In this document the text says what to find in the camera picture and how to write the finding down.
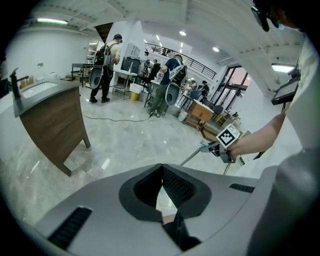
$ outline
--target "cabinet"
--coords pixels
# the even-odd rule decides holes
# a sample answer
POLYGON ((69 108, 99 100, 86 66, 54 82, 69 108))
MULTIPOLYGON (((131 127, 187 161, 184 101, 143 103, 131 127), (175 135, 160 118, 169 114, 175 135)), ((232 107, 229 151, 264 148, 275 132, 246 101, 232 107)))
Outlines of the cabinet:
POLYGON ((189 108, 189 116, 185 123, 195 127, 198 131, 208 122, 214 115, 214 112, 203 104, 193 102, 189 108))

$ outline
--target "wooden desk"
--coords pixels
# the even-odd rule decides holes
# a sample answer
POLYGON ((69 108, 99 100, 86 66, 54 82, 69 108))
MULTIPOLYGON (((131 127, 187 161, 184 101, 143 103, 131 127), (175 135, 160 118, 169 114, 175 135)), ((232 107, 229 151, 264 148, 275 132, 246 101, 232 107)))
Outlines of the wooden desk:
POLYGON ((189 116, 186 118, 185 123, 197 128, 198 131, 214 115, 214 112, 210 108, 208 108, 206 105, 201 104, 197 100, 193 101, 188 112, 189 116))

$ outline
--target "ceiling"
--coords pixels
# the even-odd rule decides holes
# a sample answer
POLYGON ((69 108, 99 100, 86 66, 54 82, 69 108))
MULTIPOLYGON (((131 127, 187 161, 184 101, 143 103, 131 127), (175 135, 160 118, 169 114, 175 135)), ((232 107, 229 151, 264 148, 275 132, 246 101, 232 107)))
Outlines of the ceiling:
MULTIPOLYGON (((185 40, 198 39, 221 49, 220 64, 242 65, 268 95, 269 90, 279 88, 279 80, 282 83, 287 79, 275 73, 271 63, 295 64, 304 35, 273 25, 264 32, 250 11, 251 5, 251 0, 44 0, 30 14, 28 24, 41 16, 68 20, 74 31, 87 34, 94 33, 96 26, 123 20, 183 30, 187 33, 185 40)), ((165 32, 162 35, 171 38, 165 32)))
POLYGON ((181 49, 182 50, 181 53, 186 56, 188 56, 192 50, 192 46, 188 45, 186 42, 184 42, 184 40, 178 41, 178 40, 172 39, 172 37, 165 37, 162 34, 157 35, 159 37, 159 40, 158 40, 155 34, 146 33, 144 30, 143 32, 144 32, 143 38, 147 41, 148 44, 160 46, 159 43, 161 43, 163 47, 170 50, 174 50, 177 53, 179 53, 181 49))

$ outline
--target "black vent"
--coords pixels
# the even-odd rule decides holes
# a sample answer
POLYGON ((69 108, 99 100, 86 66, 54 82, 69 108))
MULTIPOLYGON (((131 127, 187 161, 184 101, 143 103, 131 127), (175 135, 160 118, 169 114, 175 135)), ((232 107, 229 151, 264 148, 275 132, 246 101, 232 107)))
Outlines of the black vent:
POLYGON ((168 169, 164 170, 162 185, 177 208, 187 202, 196 193, 196 187, 191 182, 179 177, 168 169))
POLYGON ((234 190, 240 190, 243 192, 248 192, 248 193, 252 193, 255 190, 253 186, 246 186, 246 185, 241 185, 236 183, 231 184, 229 188, 232 188, 234 190))
POLYGON ((90 209, 78 207, 48 240, 66 250, 91 213, 90 209))

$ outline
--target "white wall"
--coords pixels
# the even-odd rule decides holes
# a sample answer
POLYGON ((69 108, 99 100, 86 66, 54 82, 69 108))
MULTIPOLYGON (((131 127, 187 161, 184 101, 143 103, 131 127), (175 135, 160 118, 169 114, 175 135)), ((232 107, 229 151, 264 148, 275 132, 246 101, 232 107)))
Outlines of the white wall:
POLYGON ((242 132, 256 132, 265 126, 273 117, 281 113, 283 105, 274 106, 266 98, 257 84, 252 81, 242 98, 236 97, 232 112, 238 112, 241 118, 239 129, 242 132))
POLYGON ((6 49, 9 74, 15 69, 17 77, 45 77, 56 72, 59 78, 71 73, 72 63, 85 63, 90 38, 82 35, 33 31, 18 34, 6 49))
POLYGON ((128 48, 128 44, 132 43, 140 49, 140 58, 144 59, 145 56, 145 42, 144 33, 140 21, 118 21, 114 22, 109 35, 106 39, 107 42, 111 41, 116 34, 122 35, 123 43, 120 44, 121 56, 120 64, 116 67, 120 69, 123 58, 128 48))

